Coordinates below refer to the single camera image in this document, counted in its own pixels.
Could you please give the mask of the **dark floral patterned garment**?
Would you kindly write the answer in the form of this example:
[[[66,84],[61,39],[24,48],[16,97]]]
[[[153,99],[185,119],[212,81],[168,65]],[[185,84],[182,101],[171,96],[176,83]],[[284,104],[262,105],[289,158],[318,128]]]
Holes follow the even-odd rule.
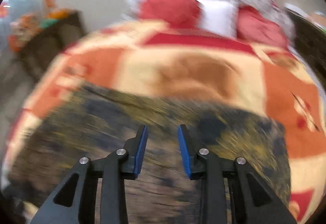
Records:
[[[149,137],[141,173],[126,182],[129,222],[197,223],[200,184],[183,170],[177,140],[181,124],[220,157],[247,159],[289,203],[285,129],[277,121],[225,104],[138,97],[91,85],[23,133],[7,191],[40,206],[79,158],[106,157],[145,125]]]

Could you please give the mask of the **orange red love blanket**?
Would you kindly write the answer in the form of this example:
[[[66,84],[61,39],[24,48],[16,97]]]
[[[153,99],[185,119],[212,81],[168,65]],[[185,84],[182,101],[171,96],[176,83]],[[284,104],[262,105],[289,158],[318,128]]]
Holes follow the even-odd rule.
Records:
[[[299,60],[285,48],[147,20],[91,33],[53,60],[12,131],[3,168],[8,185],[23,133],[87,85],[225,104],[275,120],[285,129],[291,177],[285,205],[294,219],[307,222],[325,194],[324,102]]]

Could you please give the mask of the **dark wooden side table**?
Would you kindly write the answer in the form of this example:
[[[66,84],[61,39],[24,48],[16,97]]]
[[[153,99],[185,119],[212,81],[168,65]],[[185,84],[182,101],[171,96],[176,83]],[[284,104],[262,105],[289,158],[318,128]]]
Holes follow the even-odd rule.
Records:
[[[31,38],[17,53],[27,75],[37,83],[53,59],[86,35],[80,11],[71,12]]]

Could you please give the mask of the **right red heart pillow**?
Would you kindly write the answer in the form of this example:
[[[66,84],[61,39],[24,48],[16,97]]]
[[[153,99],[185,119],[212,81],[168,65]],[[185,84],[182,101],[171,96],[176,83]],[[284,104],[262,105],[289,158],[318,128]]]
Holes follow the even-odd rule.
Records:
[[[237,38],[247,42],[287,48],[288,38],[277,24],[264,18],[252,6],[242,6],[238,11]]]

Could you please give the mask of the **red heart pillow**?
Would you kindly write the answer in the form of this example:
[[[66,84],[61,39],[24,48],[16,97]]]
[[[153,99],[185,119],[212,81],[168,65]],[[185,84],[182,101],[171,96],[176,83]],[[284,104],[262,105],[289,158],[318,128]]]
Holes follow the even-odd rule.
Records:
[[[238,11],[237,38],[247,42],[287,48],[288,38],[277,24],[264,18],[252,6],[242,6]]]
[[[202,15],[197,0],[143,0],[138,17],[146,20],[163,20],[174,27],[195,28]]]

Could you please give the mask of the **dark carved wooden cabinet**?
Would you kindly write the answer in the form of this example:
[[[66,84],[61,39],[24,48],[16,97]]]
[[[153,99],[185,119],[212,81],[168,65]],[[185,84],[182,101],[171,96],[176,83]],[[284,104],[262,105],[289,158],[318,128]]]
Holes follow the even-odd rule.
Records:
[[[325,32],[298,13],[287,9],[294,23],[294,48],[311,67],[325,89]]]

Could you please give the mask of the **white square pillow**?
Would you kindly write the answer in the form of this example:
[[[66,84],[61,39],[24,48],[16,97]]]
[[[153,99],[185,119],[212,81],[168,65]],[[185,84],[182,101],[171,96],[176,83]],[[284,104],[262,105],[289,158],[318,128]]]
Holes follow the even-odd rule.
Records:
[[[228,37],[236,37],[239,5],[236,1],[197,0],[201,15],[198,27],[202,30]]]

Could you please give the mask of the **left red heart pillow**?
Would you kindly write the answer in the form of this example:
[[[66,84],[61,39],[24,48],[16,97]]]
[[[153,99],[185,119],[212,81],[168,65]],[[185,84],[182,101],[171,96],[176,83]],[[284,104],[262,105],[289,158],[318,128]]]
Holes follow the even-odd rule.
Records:
[[[202,15],[197,0],[143,0],[138,17],[146,20],[163,20],[174,27],[195,28]]]

